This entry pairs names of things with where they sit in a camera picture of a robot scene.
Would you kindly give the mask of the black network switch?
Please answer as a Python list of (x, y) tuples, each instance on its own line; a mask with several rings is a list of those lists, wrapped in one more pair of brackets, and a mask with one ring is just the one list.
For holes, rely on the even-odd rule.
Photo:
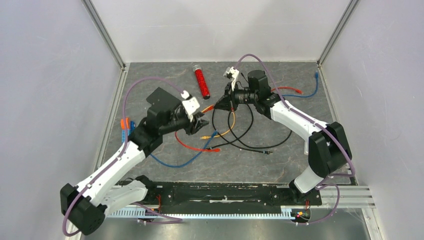
[(150, 104), (150, 107), (147, 110), (150, 114), (171, 113), (182, 103), (181, 100), (161, 87), (155, 89), (146, 98), (146, 101)]

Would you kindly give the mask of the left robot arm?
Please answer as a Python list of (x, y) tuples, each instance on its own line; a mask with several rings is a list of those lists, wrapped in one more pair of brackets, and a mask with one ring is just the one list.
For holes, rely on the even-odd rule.
[(202, 111), (195, 112), (183, 104), (165, 109), (149, 108), (147, 116), (112, 157), (78, 184), (67, 183), (60, 189), (63, 234), (66, 237), (79, 233), (90, 235), (116, 210), (134, 202), (153, 203), (157, 198), (156, 189), (141, 180), (133, 180), (118, 190), (112, 187), (156, 150), (163, 143), (164, 135), (179, 130), (193, 135), (208, 125), (203, 115)]

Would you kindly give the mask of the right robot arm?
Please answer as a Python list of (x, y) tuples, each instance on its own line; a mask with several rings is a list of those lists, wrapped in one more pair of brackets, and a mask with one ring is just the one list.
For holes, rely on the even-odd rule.
[(352, 165), (351, 149), (340, 123), (326, 123), (294, 107), (272, 91), (263, 70), (249, 72), (245, 88), (237, 86), (239, 75), (234, 67), (227, 68), (224, 77), (230, 82), (214, 108), (233, 112), (239, 105), (253, 105), (259, 114), (288, 127), (304, 140), (308, 166), (289, 183), (288, 196), (293, 203), (302, 204), (309, 198), (309, 192), (336, 170), (345, 164)]

